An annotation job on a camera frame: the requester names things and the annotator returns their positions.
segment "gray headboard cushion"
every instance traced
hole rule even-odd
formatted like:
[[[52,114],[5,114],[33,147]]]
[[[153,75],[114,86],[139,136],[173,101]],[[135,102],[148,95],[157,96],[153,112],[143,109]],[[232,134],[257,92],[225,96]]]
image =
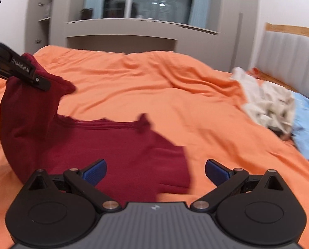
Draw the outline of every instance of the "gray headboard cushion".
[[[256,66],[309,98],[309,36],[288,31],[265,31]]]

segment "white wall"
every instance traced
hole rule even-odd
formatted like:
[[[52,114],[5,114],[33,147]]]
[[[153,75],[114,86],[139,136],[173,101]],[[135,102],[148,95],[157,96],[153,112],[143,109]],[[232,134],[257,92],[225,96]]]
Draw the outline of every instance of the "white wall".
[[[25,20],[28,0],[1,0],[0,41],[22,54],[25,47]]]
[[[257,61],[266,22],[309,27],[309,0],[260,0],[251,66]]]

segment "metal screw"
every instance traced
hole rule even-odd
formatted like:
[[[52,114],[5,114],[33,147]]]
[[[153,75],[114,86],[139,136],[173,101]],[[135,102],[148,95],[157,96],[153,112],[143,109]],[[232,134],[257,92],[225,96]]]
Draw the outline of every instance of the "metal screw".
[[[114,200],[105,201],[102,206],[107,210],[114,210],[119,207],[119,203]]]
[[[198,200],[193,203],[193,206],[198,210],[204,210],[210,207],[210,204],[204,200]]]

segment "gray ribbed panel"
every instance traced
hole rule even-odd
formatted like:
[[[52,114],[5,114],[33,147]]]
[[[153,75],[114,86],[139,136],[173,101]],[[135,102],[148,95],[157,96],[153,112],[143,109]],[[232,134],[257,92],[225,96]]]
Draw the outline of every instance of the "gray ribbed panel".
[[[208,214],[184,203],[129,203],[115,214],[102,216],[84,239],[63,249],[252,249],[225,236]],[[287,245],[279,249],[298,249]],[[13,249],[28,249],[16,245]]]
[[[256,66],[309,97],[309,37],[266,31]]]

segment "orange cloth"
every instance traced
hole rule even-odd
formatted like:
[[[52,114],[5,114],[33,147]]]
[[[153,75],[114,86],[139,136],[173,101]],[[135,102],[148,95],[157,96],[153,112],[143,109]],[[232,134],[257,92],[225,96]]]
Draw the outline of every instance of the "orange cloth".
[[[48,46],[35,57],[49,73],[72,81],[78,89],[62,99],[59,114],[122,122],[145,112],[155,131],[186,147],[190,193],[162,194],[160,201],[190,204],[215,188],[204,173],[209,158],[251,174],[277,169],[307,213],[300,245],[309,249],[309,162],[242,111],[243,91],[229,73],[172,52],[124,55]],[[0,100],[3,92],[0,80]],[[20,188],[0,144],[0,249],[12,244],[4,215]]]

